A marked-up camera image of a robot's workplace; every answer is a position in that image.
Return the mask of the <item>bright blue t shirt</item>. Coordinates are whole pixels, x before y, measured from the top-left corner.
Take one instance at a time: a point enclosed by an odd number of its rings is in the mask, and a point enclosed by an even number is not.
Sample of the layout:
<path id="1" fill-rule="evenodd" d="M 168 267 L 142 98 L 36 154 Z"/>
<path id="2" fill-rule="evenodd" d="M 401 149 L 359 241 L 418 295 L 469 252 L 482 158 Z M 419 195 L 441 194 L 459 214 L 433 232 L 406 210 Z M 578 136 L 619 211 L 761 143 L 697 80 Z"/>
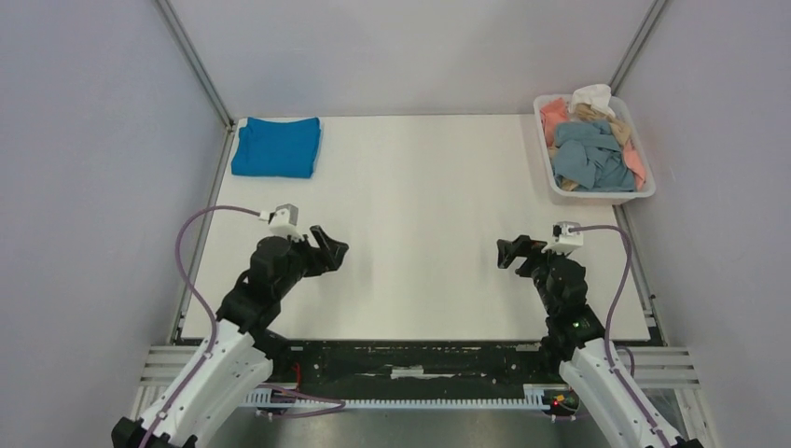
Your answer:
<path id="1" fill-rule="evenodd" d="M 322 138 L 319 118 L 269 121 L 249 118 L 239 129 L 233 175 L 310 179 Z"/>

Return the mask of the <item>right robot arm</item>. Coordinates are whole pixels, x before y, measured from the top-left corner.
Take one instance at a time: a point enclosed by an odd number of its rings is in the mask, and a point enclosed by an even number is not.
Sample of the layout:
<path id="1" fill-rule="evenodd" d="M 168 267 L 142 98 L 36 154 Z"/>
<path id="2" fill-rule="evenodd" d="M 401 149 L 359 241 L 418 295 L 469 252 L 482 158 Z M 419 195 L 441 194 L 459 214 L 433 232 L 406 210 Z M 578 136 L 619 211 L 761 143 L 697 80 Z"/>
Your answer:
<path id="1" fill-rule="evenodd" d="M 539 370 L 571 387 L 611 446 L 701 446 L 671 425 L 631 377 L 588 304 L 586 270 L 568 251 L 528 235 L 500 239 L 496 247 L 498 268 L 522 261 L 515 273 L 532 280 L 547 313 Z"/>

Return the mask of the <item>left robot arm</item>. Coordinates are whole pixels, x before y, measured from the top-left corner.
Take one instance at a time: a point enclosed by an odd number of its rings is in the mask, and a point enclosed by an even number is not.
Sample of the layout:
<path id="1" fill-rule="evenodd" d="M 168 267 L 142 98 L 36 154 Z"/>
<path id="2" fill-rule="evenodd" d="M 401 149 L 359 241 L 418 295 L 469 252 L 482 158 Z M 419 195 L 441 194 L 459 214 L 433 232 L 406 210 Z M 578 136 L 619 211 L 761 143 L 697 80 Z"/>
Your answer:
<path id="1" fill-rule="evenodd" d="M 222 300 L 209 337 L 149 408 L 118 420 L 113 446 L 203 447 L 256 386 L 290 374 L 289 341 L 269 326 L 300 280 L 335 272 L 349 250 L 318 225 L 310 232 L 257 243 L 248 269 Z"/>

